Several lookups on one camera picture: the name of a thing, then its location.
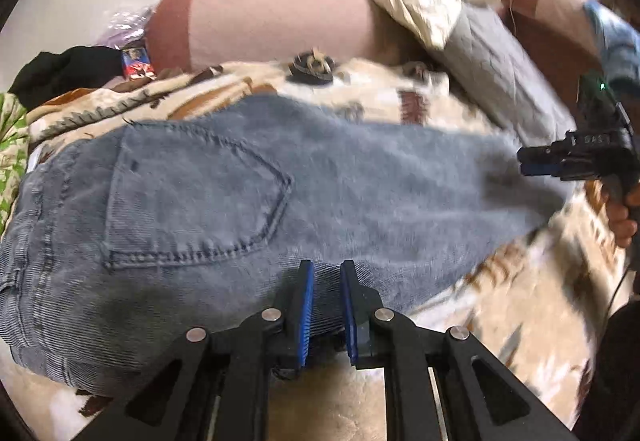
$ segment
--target green patterned cloth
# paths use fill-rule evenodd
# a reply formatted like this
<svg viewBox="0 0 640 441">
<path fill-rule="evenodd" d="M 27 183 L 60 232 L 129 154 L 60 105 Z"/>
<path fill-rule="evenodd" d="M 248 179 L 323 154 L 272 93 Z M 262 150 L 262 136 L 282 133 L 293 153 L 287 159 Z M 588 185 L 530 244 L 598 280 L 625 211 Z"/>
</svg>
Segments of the green patterned cloth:
<svg viewBox="0 0 640 441">
<path fill-rule="evenodd" d="M 29 129 L 27 110 L 18 98 L 0 93 L 0 235 L 18 195 L 20 179 L 27 170 Z"/>
</svg>

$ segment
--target metal screw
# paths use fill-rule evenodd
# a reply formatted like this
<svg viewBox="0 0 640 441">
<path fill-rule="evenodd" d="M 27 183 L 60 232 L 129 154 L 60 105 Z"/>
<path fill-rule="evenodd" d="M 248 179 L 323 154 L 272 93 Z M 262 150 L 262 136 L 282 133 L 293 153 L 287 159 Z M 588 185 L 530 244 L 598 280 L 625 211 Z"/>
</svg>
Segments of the metal screw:
<svg viewBox="0 0 640 441">
<path fill-rule="evenodd" d="M 376 309 L 376 312 L 373 313 L 378 320 L 382 320 L 382 322 L 389 322 L 394 317 L 394 312 L 386 307 L 381 307 L 380 309 Z"/>
<path fill-rule="evenodd" d="M 190 342 L 202 342 L 207 337 L 207 332 L 202 327 L 194 327 L 187 331 L 187 340 Z"/>
<path fill-rule="evenodd" d="M 264 320 L 267 320 L 267 322 L 276 322 L 276 320 L 281 316 L 282 316 L 282 311 L 280 311 L 279 309 L 275 309 L 274 307 L 265 309 L 262 312 L 262 318 Z"/>
<path fill-rule="evenodd" d="M 453 338 L 455 338 L 456 340 L 462 341 L 469 338 L 469 329 L 463 326 L 453 326 L 449 330 L 449 332 L 451 333 L 451 336 L 453 336 Z"/>
</svg>

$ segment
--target finger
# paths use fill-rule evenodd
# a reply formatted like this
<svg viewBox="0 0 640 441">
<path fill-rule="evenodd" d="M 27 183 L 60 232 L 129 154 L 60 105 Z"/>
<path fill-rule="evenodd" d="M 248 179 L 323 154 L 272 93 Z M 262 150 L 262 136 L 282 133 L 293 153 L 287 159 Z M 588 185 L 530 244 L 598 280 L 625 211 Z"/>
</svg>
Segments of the finger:
<svg viewBox="0 0 640 441">
<path fill-rule="evenodd" d="M 616 245 L 623 248 L 631 246 L 631 239 L 616 239 Z"/>
<path fill-rule="evenodd" d="M 610 223 L 609 228 L 613 231 L 616 240 L 630 239 L 636 234 L 636 231 L 638 231 L 638 223 L 629 220 L 618 221 Z"/>
<path fill-rule="evenodd" d="M 607 203 L 607 217 L 611 223 L 624 221 L 629 217 L 629 209 L 620 203 L 610 201 Z"/>
<path fill-rule="evenodd" d="M 640 206 L 640 184 L 636 185 L 633 190 L 626 195 L 626 203 L 629 206 Z"/>
</svg>

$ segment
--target human hand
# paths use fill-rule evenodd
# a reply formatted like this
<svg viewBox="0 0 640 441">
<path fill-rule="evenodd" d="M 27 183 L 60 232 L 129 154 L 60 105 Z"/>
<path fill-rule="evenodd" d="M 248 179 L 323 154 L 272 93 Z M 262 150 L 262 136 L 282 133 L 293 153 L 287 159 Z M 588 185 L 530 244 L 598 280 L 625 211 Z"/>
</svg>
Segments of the human hand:
<svg viewBox="0 0 640 441">
<path fill-rule="evenodd" d="M 620 202 L 612 201 L 606 192 L 604 192 L 604 197 L 607 202 L 609 228 L 613 231 L 616 244 L 619 247 L 629 247 L 632 237 L 638 231 L 638 223 L 629 219 L 628 207 L 640 207 L 640 183 L 626 195 L 625 204 L 627 206 Z"/>
</svg>

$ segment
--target gray pillow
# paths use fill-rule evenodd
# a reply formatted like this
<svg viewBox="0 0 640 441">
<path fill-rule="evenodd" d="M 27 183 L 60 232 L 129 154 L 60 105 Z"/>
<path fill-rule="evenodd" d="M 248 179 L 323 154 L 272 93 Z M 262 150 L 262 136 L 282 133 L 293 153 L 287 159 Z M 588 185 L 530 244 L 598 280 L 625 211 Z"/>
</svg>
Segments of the gray pillow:
<svg viewBox="0 0 640 441">
<path fill-rule="evenodd" d="M 492 9 L 463 3 L 445 49 L 429 53 L 521 144 L 546 145 L 575 129 L 567 107 Z"/>
</svg>

